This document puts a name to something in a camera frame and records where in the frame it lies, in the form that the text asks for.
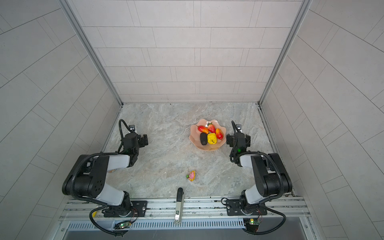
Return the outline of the red fake strawberry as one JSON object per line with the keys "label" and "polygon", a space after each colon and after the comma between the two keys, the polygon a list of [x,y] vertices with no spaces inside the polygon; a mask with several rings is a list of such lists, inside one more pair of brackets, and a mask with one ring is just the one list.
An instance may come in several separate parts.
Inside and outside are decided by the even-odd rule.
{"label": "red fake strawberry", "polygon": [[213,123],[208,123],[207,129],[209,130],[210,133],[215,133],[216,132],[216,128],[215,128]]}

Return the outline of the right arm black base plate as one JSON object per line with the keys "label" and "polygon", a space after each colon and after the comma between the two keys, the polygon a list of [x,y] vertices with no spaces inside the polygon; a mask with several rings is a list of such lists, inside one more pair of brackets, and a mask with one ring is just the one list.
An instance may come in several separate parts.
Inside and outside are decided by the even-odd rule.
{"label": "right arm black base plate", "polygon": [[250,205],[246,200],[240,199],[222,199],[222,204],[226,206],[228,216],[266,216],[267,210],[265,204]]}

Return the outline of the red yellow fake mango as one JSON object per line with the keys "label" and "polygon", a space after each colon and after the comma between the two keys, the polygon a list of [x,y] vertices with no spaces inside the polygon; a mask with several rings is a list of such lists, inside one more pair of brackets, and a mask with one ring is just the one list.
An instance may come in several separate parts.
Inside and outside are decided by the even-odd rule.
{"label": "red yellow fake mango", "polygon": [[200,131],[201,133],[205,133],[205,134],[207,134],[207,135],[210,133],[210,131],[208,130],[208,128],[205,127],[205,126],[198,126],[198,131]]}

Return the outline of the red fake peach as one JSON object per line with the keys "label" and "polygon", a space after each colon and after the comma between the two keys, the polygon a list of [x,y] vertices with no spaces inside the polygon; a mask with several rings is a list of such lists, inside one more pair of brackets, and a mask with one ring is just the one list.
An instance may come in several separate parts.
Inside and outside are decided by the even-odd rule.
{"label": "red fake peach", "polygon": [[222,140],[224,138],[224,134],[223,134],[222,130],[219,128],[216,129],[216,137],[218,140]]}

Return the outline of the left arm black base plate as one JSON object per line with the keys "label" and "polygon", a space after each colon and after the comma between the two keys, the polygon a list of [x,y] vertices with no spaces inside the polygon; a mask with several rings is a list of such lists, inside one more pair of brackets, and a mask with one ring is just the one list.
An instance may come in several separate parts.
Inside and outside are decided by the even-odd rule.
{"label": "left arm black base plate", "polygon": [[102,210],[105,218],[144,217],[147,201],[123,201],[119,206],[108,206]]}

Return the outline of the black fake eggplant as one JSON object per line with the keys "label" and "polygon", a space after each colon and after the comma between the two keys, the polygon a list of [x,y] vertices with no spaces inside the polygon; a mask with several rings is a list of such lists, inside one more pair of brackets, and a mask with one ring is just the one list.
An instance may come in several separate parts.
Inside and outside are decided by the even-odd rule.
{"label": "black fake eggplant", "polygon": [[205,146],[208,144],[208,134],[207,133],[201,133],[200,134],[200,142],[202,146]]}

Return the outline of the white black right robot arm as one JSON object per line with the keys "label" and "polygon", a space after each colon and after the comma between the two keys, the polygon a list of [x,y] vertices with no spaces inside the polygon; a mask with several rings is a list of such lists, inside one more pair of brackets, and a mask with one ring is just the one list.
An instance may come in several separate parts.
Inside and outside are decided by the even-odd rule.
{"label": "white black right robot arm", "polygon": [[240,197],[241,210],[246,215],[255,212],[265,202],[292,191],[292,181],[279,154],[248,151],[251,137],[241,132],[228,134],[226,138],[227,145],[232,148],[230,161],[239,167],[250,168],[254,173],[255,184],[244,190]]}

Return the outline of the yellow fake apple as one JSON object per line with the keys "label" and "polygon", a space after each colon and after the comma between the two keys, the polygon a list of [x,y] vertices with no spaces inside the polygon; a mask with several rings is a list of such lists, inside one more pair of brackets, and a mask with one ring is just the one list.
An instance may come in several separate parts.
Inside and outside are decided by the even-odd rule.
{"label": "yellow fake apple", "polygon": [[210,133],[207,135],[207,142],[210,145],[215,145],[217,143],[218,139],[215,133]]}

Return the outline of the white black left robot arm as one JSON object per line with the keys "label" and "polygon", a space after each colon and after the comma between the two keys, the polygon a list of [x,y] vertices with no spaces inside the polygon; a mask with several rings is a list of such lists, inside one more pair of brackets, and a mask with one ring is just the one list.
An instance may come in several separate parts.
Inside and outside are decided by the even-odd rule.
{"label": "white black left robot arm", "polygon": [[147,146],[148,136],[135,132],[123,137],[117,153],[81,155],[65,179],[62,192],[74,199],[99,205],[116,207],[123,205],[129,194],[106,183],[107,172],[133,167],[140,148]]}

